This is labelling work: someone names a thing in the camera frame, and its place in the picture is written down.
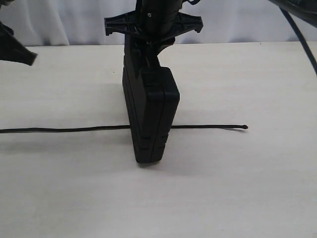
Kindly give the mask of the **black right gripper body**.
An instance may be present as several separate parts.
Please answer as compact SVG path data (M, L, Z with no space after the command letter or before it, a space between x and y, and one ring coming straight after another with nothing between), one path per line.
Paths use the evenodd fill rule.
M203 28L202 18L181 12L140 13L131 11L105 18L106 35L121 33L143 41L165 41L190 31L199 33Z

